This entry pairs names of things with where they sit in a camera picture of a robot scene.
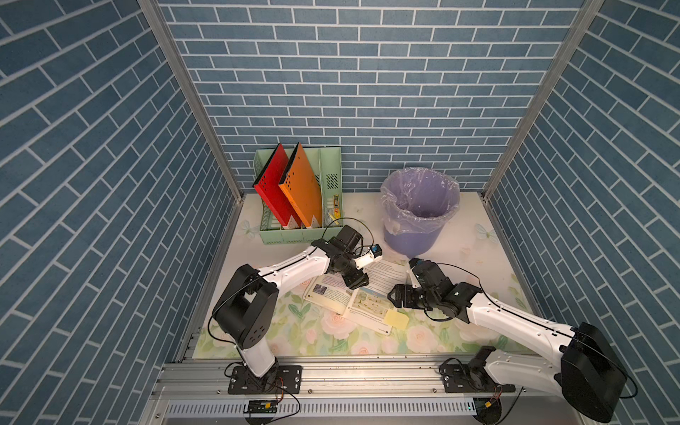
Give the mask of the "yellow sticky note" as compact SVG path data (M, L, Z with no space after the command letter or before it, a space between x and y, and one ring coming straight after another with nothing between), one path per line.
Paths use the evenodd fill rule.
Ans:
M409 317L407 314L391 309L385 313L382 322L386 326L392 327L394 329L406 330L409 324Z

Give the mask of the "English textbook yellow cover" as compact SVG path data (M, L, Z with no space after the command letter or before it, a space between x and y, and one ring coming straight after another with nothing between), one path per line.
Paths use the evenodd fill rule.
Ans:
M339 330L343 335L348 322L388 336L394 329L383 323L388 310L397 310L387 299L396 284L407 281L404 260L381 260L366 267L369 285L350 290L339 274L325 274L309 283L304 300L325 308L336 316L323 321L327 330Z

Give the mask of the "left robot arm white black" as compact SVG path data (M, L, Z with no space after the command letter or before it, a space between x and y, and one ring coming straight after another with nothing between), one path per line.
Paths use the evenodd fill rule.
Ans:
M364 268L380 260L383 250L373 243L366 253L356 253L361 243L362 235L345 225L336 236L314 240L280 264L260 269L242 265L216 302L208 323L218 325L228 335L221 341L235 345L251 376L259 380L271 377L277 360L265 336L279 297L327 273L339 274L350 290L368 285Z

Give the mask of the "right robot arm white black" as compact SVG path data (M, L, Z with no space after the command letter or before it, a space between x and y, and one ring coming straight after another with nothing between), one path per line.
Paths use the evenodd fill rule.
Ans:
M625 367L603 333L589 323L552 322L491 297L481 283L453 283L441 264L414 258L407 284L388 299L397 308L439 310L444 319L490 329L531 350L515 355L484 345L467 364L448 359L439 367L449 392L501 393L518 386L562 397L579 414L609 423L625 384Z

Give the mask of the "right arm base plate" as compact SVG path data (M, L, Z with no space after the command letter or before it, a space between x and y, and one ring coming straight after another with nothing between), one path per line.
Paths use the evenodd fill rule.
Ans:
M443 363L439 367L446 393L512 394L512 384L498 384L483 368L470 368L457 361Z

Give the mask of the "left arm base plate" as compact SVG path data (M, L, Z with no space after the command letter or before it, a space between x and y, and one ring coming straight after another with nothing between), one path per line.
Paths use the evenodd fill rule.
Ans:
M300 392L302 372L301 366L275 364L263 377L257 377L247 366L236 366L230 376L228 394L255 395L283 392L297 395Z

